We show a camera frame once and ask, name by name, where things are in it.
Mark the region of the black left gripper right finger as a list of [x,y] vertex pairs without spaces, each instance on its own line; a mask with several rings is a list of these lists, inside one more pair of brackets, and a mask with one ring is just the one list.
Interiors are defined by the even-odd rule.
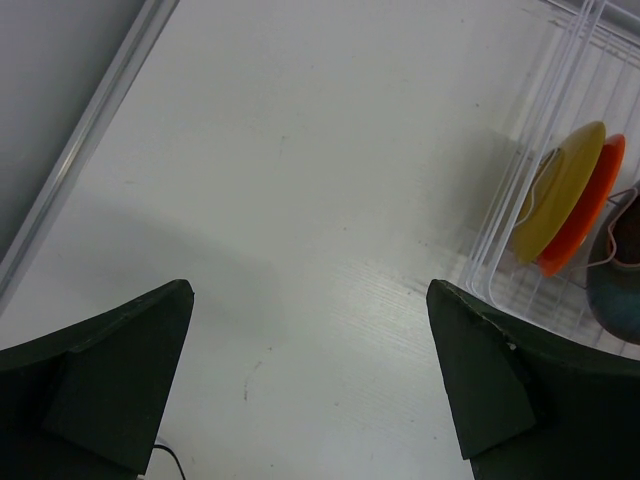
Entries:
[[639,363],[502,312],[444,280],[429,324],[477,479],[636,479]]

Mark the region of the dark teal plate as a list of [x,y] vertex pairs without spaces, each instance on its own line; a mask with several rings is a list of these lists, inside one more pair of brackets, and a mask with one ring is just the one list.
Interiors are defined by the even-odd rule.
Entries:
[[639,185],[619,200],[599,228],[586,272],[586,294],[597,322],[639,343]]

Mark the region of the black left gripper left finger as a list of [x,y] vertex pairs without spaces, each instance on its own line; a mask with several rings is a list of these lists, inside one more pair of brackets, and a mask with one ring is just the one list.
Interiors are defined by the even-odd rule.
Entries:
[[177,279],[2,350],[2,478],[144,475],[193,306]]

